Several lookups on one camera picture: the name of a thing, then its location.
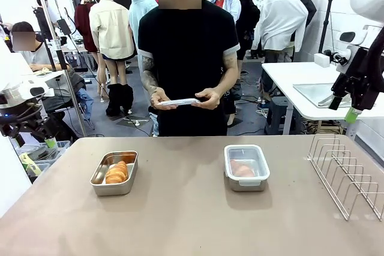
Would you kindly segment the white work table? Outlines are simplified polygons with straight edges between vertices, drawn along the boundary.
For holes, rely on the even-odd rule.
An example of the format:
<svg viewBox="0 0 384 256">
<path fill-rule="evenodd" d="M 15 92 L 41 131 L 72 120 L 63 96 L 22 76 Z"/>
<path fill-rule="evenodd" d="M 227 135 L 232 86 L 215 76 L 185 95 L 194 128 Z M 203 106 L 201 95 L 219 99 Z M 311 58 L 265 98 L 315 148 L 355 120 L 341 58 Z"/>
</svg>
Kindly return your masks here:
<svg viewBox="0 0 384 256">
<path fill-rule="evenodd" d="M 333 84 L 339 76 L 334 66 L 322 68 L 314 62 L 279 62 L 264 63 L 262 68 L 288 99 L 284 135 L 290 133 L 294 109 L 304 118 L 315 121 L 343 120 L 347 115 L 348 108 L 330 110 L 316 107 L 293 87 L 298 84 Z"/>
</svg>

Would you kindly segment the silver metal stand pole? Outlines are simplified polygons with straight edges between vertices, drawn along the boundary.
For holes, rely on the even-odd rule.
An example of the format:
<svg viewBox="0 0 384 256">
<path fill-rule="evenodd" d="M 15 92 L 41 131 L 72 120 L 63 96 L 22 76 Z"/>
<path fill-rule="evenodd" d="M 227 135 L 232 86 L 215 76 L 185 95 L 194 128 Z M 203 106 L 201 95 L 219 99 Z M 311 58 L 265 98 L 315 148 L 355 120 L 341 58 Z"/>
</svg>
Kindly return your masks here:
<svg viewBox="0 0 384 256">
<path fill-rule="evenodd" d="M 68 74 L 68 67 L 67 67 L 67 63 L 65 62 L 65 58 L 64 58 L 64 55 L 63 55 L 63 52 L 62 52 L 62 49 L 61 49 L 60 41 L 55 37 L 55 32 L 53 30 L 53 25 L 52 25 L 52 22 L 51 22 L 51 19 L 50 19 L 50 16 L 49 16 L 49 12 L 48 12 L 45 0 L 40 0 L 40 2 L 42 4 L 42 6 L 43 6 L 43 11 L 44 11 L 44 15 L 45 15 L 45 18 L 46 18 L 46 21 L 47 21 L 47 25 L 49 27 L 50 33 L 51 33 L 52 38 L 53 38 L 50 43 L 51 43 L 52 47 L 55 49 L 55 51 L 56 51 L 56 54 L 58 56 L 62 72 L 64 73 L 64 76 L 65 76 L 67 84 L 68 84 L 68 88 L 69 88 L 69 91 L 70 91 L 70 94 L 71 94 L 71 99 L 73 100 L 74 108 L 75 108 L 75 111 L 76 111 L 76 114 L 77 114 L 77 118 L 79 120 L 79 125 L 80 125 L 80 128 L 81 128 L 81 131 L 82 131 L 82 133 L 80 135 L 82 137 L 87 137 L 88 135 L 86 133 L 85 126 L 84 126 L 84 123 L 83 123 L 83 117 L 81 115 L 80 108 L 79 108 L 79 103 L 77 102 L 76 94 L 74 92 L 73 85 L 71 83 L 71 80 L 70 80 L 70 77 L 69 77 L 69 74 Z"/>
</svg>

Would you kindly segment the mannequin in white shirt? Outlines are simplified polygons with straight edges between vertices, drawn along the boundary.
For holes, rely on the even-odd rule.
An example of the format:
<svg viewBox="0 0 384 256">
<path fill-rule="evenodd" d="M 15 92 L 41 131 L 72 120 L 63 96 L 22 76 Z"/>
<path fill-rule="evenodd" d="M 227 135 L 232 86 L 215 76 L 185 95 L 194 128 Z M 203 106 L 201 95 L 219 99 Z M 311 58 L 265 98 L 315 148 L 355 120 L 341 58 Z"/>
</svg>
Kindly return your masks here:
<svg viewBox="0 0 384 256">
<path fill-rule="evenodd" d="M 301 0 L 263 0 L 252 48 L 265 51 L 266 63 L 291 61 L 302 47 L 307 17 Z"/>
</svg>

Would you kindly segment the mannequin in cream shirt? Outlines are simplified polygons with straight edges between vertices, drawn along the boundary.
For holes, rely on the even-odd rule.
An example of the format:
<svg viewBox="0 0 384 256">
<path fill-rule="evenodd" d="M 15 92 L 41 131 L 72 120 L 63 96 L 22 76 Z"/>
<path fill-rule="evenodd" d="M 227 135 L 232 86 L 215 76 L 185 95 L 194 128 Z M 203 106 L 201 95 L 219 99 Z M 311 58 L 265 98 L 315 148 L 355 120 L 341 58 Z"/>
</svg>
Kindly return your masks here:
<svg viewBox="0 0 384 256">
<path fill-rule="evenodd" d="M 125 61 L 133 56 L 128 9 L 114 0 L 100 0 L 89 12 L 94 43 L 106 62 L 110 85 L 126 85 Z"/>
</svg>

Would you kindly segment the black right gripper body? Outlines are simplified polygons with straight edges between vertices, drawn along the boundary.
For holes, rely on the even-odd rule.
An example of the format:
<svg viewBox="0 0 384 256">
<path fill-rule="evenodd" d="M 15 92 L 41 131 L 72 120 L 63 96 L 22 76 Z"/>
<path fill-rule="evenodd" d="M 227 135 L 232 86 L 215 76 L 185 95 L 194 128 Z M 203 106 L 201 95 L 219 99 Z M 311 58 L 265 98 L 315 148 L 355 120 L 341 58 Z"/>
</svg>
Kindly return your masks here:
<svg viewBox="0 0 384 256">
<path fill-rule="evenodd" d="M 332 89 L 343 89 L 349 94 L 353 106 L 360 111 L 371 110 L 379 95 L 378 66 L 337 66 L 339 76 Z"/>
</svg>

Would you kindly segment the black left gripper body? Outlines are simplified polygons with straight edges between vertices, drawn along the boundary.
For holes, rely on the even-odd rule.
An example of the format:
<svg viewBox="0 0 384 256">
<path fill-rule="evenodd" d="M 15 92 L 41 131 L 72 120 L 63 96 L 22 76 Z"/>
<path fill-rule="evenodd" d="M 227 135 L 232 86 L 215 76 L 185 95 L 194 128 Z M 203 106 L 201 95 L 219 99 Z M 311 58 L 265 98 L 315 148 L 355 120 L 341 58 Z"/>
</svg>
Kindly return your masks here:
<svg viewBox="0 0 384 256">
<path fill-rule="evenodd" d="M 10 113 L 0 115 L 0 133 L 15 140 L 23 140 L 22 132 L 30 133 L 39 139 L 56 137 L 59 127 L 50 117 L 42 118 L 40 111 L 30 112 L 26 116 L 16 116 Z"/>
</svg>

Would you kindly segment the person in black t-shirt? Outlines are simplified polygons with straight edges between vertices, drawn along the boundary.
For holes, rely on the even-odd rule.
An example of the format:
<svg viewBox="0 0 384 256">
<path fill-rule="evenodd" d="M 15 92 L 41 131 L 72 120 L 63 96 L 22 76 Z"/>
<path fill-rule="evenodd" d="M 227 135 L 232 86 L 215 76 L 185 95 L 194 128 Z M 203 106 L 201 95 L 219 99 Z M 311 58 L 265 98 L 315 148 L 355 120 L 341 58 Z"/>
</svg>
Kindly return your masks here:
<svg viewBox="0 0 384 256">
<path fill-rule="evenodd" d="M 237 64 L 234 19 L 207 0 L 159 0 L 158 7 L 141 18 L 138 36 L 143 71 L 153 73 L 170 100 L 203 101 L 195 94 L 216 88 L 226 68 Z M 159 135 L 225 136 L 221 99 L 214 110 L 192 105 L 156 109 Z"/>
</svg>

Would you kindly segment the mannequin in black outfit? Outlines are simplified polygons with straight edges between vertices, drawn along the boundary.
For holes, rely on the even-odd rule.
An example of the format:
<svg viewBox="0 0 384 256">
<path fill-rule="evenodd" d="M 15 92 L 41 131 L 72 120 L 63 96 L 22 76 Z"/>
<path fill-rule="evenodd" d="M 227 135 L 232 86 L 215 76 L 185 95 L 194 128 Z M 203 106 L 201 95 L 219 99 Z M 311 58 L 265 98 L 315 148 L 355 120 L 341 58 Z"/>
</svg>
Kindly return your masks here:
<svg viewBox="0 0 384 256">
<path fill-rule="evenodd" d="M 239 0 L 241 12 L 236 21 L 236 31 L 240 49 L 237 51 L 237 58 L 243 61 L 247 50 L 251 49 L 254 39 L 254 29 L 260 18 L 260 10 L 253 3 L 253 0 Z"/>
</svg>

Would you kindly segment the seated person in grey shirt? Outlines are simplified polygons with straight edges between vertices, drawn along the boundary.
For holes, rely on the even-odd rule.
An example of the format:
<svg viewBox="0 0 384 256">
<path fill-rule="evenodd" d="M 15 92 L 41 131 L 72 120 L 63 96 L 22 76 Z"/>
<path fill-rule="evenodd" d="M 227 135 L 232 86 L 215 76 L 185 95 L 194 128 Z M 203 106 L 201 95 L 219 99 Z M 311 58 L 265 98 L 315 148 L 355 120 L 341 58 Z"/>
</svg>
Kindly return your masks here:
<svg viewBox="0 0 384 256">
<path fill-rule="evenodd" d="M 53 61 L 55 64 L 56 70 L 62 70 L 56 52 L 52 50 L 51 54 L 49 55 L 47 48 L 45 44 L 43 44 L 43 41 L 40 37 L 35 38 L 34 50 L 21 51 L 20 53 L 23 55 L 26 62 L 29 64 L 33 71 L 42 70 L 43 68 L 51 70 L 51 61 Z M 80 100 L 81 97 L 88 97 L 89 95 L 86 93 L 86 85 L 84 79 L 76 74 L 70 66 L 67 67 L 67 71 L 76 98 Z M 59 78 L 51 79 L 47 81 L 47 85 L 54 90 L 55 95 L 53 97 L 44 98 L 43 105 L 48 116 L 56 121 L 57 126 L 60 129 L 60 132 L 58 132 L 56 135 L 56 139 L 59 141 L 76 141 L 78 139 L 77 134 L 64 122 L 65 113 L 57 112 L 57 110 L 63 109 L 73 104 L 70 95 L 70 88 L 65 76 L 61 75 Z"/>
</svg>

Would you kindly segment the mannequin in light blue shirt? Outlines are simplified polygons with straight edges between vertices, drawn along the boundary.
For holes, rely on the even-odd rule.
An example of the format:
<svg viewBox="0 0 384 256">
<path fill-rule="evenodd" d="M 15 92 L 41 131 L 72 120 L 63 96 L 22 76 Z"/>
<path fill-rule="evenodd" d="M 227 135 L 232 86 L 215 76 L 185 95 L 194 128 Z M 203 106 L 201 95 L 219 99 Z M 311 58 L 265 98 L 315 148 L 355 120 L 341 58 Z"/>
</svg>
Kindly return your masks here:
<svg viewBox="0 0 384 256">
<path fill-rule="evenodd" d="M 139 41 L 139 23 L 141 18 L 158 6 L 156 0 L 131 0 L 131 5 L 128 9 L 130 28 L 133 32 L 133 38 L 136 48 L 138 49 Z"/>
</svg>

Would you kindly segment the black tablet on stand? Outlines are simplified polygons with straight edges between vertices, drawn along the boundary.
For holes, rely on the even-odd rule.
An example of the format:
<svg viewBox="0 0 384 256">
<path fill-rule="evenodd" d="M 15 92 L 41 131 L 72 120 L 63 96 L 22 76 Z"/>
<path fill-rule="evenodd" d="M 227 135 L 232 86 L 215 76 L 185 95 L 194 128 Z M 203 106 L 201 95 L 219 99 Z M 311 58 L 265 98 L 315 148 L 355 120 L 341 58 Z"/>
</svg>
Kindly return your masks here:
<svg viewBox="0 0 384 256">
<path fill-rule="evenodd" d="M 71 35 L 71 29 L 65 19 L 59 19 L 57 24 L 64 35 Z"/>
</svg>

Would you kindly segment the black plastic stool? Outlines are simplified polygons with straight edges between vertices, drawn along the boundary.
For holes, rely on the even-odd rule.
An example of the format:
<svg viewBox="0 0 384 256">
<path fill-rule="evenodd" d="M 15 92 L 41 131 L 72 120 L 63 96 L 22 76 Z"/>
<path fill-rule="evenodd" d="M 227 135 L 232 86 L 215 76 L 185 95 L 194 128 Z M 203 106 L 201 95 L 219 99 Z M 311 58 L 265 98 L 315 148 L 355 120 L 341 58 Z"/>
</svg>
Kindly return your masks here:
<svg viewBox="0 0 384 256">
<path fill-rule="evenodd" d="M 273 97 L 269 102 L 269 109 L 264 127 L 266 135 L 282 135 L 288 107 L 286 97 Z"/>
</svg>

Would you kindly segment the mannequin in dark red jacket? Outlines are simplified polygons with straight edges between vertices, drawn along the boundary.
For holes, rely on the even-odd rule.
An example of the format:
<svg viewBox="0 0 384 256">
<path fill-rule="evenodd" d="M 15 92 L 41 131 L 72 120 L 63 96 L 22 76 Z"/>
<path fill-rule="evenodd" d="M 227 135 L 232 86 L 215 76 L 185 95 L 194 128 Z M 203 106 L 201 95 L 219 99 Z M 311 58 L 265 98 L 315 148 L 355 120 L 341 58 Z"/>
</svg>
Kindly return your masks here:
<svg viewBox="0 0 384 256">
<path fill-rule="evenodd" d="M 92 55 L 96 64 L 98 64 L 97 48 L 94 44 L 91 28 L 89 24 L 89 12 L 94 5 L 92 0 L 80 0 L 74 13 L 75 27 L 83 38 L 84 48 Z"/>
</svg>

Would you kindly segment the person's tattooed right forearm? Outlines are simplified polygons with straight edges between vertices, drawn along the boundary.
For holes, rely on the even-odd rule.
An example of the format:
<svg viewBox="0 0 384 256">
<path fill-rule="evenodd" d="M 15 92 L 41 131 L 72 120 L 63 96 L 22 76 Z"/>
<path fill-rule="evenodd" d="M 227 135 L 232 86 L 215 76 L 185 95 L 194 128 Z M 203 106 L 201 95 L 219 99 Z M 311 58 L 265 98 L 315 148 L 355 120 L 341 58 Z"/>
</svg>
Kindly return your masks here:
<svg viewBox="0 0 384 256">
<path fill-rule="evenodd" d="M 141 76 L 142 84 L 150 96 L 164 96 L 164 90 L 159 87 L 157 79 L 149 70 L 144 70 Z"/>
</svg>

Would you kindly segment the person's right hand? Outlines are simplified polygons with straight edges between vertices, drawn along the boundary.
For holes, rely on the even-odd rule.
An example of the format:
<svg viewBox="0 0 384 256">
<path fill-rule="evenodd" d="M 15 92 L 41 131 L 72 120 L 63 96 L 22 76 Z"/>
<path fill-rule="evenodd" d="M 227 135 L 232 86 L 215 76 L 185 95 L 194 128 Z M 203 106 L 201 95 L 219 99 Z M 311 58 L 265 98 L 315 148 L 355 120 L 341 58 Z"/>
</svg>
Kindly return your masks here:
<svg viewBox="0 0 384 256">
<path fill-rule="evenodd" d="M 160 103 L 169 100 L 162 88 L 155 88 L 151 94 L 151 106 L 157 110 L 172 110 L 178 107 L 175 105 L 160 105 Z"/>
</svg>

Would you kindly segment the black tripod stand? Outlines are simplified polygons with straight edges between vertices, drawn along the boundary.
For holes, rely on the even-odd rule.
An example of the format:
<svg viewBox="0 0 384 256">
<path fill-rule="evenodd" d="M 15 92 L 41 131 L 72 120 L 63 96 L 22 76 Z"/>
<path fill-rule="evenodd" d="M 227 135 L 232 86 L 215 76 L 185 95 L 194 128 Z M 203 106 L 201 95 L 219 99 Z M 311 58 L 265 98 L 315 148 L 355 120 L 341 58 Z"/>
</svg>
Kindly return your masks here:
<svg viewBox="0 0 384 256">
<path fill-rule="evenodd" d="M 333 0 L 328 0 L 326 14 L 325 14 L 325 18 L 324 18 L 324 21 L 323 21 L 322 34 L 321 34 L 320 43 L 319 43 L 319 49 L 318 49 L 319 53 L 323 52 L 323 46 L 324 46 L 324 43 L 325 43 L 326 31 L 327 31 L 329 20 L 330 20 L 330 17 L 331 17 L 332 2 L 333 2 Z"/>
</svg>

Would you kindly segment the small white box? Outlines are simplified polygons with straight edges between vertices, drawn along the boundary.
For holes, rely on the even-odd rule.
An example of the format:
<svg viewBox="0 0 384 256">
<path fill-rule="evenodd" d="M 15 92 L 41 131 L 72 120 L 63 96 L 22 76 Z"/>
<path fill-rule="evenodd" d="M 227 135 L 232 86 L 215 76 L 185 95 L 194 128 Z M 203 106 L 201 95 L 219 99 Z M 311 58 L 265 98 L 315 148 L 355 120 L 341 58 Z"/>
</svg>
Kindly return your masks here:
<svg viewBox="0 0 384 256">
<path fill-rule="evenodd" d="M 314 63 L 320 67 L 327 68 L 330 66 L 330 58 L 323 53 L 315 53 L 314 54 Z"/>
</svg>

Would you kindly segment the pair of black boots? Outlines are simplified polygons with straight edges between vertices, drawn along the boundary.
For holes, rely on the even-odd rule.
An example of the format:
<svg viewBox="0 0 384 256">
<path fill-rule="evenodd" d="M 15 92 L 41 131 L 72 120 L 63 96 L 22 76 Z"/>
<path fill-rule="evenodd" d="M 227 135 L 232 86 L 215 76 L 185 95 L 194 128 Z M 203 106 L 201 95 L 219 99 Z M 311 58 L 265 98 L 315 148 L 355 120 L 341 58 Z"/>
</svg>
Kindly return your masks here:
<svg viewBox="0 0 384 256">
<path fill-rule="evenodd" d="M 109 89 L 109 105 L 106 109 L 106 115 L 109 117 L 115 117 L 121 114 L 121 108 L 124 115 L 128 115 L 132 108 L 134 94 L 133 88 L 126 84 L 120 83 L 108 85 Z"/>
</svg>

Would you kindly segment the person's left hand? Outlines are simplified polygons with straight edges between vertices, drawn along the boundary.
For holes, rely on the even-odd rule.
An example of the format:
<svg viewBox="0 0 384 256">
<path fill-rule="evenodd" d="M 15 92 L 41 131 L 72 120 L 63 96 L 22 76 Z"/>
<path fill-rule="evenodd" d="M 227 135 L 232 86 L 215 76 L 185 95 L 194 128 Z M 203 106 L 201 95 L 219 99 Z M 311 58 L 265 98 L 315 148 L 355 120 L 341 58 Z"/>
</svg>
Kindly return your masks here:
<svg viewBox="0 0 384 256">
<path fill-rule="evenodd" d="M 197 98 L 202 98 L 199 103 L 192 103 L 192 106 L 202 109 L 214 110 L 220 104 L 221 95 L 217 88 L 206 88 L 195 94 Z"/>
</svg>

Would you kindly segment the clear plastic storage bins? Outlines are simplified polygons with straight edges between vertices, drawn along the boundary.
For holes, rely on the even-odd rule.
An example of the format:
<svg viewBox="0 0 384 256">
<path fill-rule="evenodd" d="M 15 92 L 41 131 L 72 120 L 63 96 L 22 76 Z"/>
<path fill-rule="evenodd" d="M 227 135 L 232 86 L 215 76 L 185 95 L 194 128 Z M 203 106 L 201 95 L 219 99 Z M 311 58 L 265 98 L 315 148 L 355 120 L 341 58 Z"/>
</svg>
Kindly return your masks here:
<svg viewBox="0 0 384 256">
<path fill-rule="evenodd" d="M 69 141 L 58 141 L 57 148 L 48 148 L 47 144 L 39 144 L 27 146 L 24 145 L 21 148 L 15 148 L 16 153 L 20 156 L 22 153 L 27 153 L 30 159 L 35 162 L 42 173 L 45 172 L 50 166 L 52 166 L 61 155 L 70 147 Z"/>
</svg>

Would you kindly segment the person's left forearm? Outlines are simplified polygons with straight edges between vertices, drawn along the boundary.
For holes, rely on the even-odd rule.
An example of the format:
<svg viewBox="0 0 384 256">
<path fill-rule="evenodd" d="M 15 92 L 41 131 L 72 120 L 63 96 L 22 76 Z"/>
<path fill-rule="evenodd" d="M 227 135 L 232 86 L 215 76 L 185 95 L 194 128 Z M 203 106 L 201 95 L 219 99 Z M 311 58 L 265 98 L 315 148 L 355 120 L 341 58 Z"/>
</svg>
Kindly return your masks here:
<svg viewBox="0 0 384 256">
<path fill-rule="evenodd" d="M 215 91 L 219 96 L 223 96 L 228 90 L 230 90 L 238 79 L 238 67 L 235 64 L 232 67 L 226 68 L 219 84 L 216 86 Z"/>
</svg>

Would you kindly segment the golden croissant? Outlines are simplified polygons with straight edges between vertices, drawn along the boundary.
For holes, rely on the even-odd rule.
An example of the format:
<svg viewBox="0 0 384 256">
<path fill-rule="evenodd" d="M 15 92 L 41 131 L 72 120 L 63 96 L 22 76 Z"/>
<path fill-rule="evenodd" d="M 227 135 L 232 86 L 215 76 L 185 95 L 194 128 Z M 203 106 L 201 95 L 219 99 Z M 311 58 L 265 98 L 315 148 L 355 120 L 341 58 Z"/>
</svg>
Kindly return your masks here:
<svg viewBox="0 0 384 256">
<path fill-rule="evenodd" d="M 236 177 L 255 177 L 253 169 L 245 162 L 231 160 L 230 161 L 232 174 Z"/>
<path fill-rule="evenodd" d="M 118 162 L 112 168 L 109 168 L 106 176 L 106 184 L 122 183 L 128 179 L 128 168 L 124 161 Z"/>
</svg>

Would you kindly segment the yellow green plastic item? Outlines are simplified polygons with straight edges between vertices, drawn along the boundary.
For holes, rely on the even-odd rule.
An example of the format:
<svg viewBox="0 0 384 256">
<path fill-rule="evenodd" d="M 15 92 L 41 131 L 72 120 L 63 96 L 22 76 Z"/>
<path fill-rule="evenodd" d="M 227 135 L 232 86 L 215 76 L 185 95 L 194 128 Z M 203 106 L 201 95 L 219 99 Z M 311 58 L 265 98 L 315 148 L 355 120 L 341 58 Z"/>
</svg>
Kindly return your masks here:
<svg viewBox="0 0 384 256">
<path fill-rule="evenodd" d="M 38 177 L 42 171 L 41 169 L 39 168 L 39 166 L 33 162 L 32 159 L 30 159 L 30 157 L 28 156 L 27 153 L 22 153 L 20 156 L 19 156 L 19 159 L 27 173 L 28 176 L 30 177 Z"/>
</svg>

